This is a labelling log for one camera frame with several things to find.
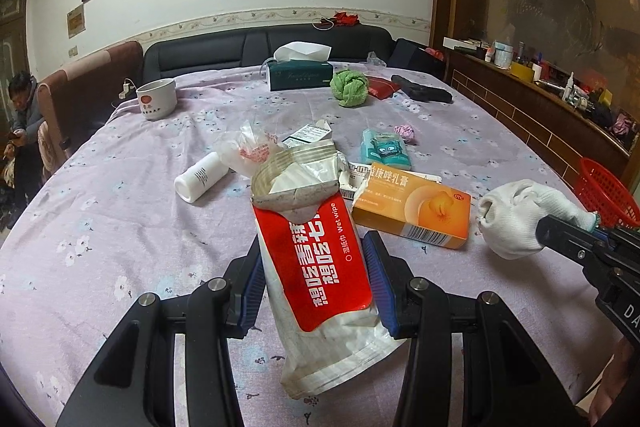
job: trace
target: person's hair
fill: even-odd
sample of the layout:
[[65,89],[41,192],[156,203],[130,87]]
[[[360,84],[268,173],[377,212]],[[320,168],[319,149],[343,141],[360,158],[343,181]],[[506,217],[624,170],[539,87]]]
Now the person's hair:
[[9,82],[9,98],[26,89],[31,89],[31,73],[29,71],[21,71]]

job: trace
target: brown sofa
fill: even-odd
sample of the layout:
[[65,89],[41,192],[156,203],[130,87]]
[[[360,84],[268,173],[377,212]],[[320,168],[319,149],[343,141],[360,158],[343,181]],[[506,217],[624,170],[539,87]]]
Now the brown sofa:
[[129,41],[70,62],[37,90],[58,169],[104,125],[125,78],[139,86],[142,46]]

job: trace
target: metal screw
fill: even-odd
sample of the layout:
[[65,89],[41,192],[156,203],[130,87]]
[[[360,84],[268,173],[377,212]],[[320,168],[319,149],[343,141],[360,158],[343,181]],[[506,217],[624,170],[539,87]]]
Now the metal screw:
[[424,277],[414,277],[409,281],[409,286],[416,291],[426,290],[429,287],[429,281]]
[[149,304],[153,304],[156,301],[156,296],[153,293],[143,293],[138,298],[138,304],[140,306],[149,306]]
[[497,304],[500,302],[500,298],[494,292],[482,292],[480,298],[484,304]]
[[211,291],[217,292],[224,289],[224,287],[226,286],[226,281],[222,279],[222,277],[216,277],[215,279],[211,279],[207,286]]

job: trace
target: dark green tissue box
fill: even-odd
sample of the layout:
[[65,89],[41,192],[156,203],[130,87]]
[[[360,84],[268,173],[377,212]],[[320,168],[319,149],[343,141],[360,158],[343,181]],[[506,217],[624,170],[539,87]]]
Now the dark green tissue box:
[[290,60],[267,64],[267,83],[272,91],[329,87],[333,76],[334,67],[328,62]]

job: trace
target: rolled green towel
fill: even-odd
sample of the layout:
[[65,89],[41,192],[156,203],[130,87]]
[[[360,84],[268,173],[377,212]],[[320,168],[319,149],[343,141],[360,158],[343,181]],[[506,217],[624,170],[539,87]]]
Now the rolled green towel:
[[367,100],[369,79],[359,71],[344,70],[334,73],[331,92],[342,107],[356,107]]

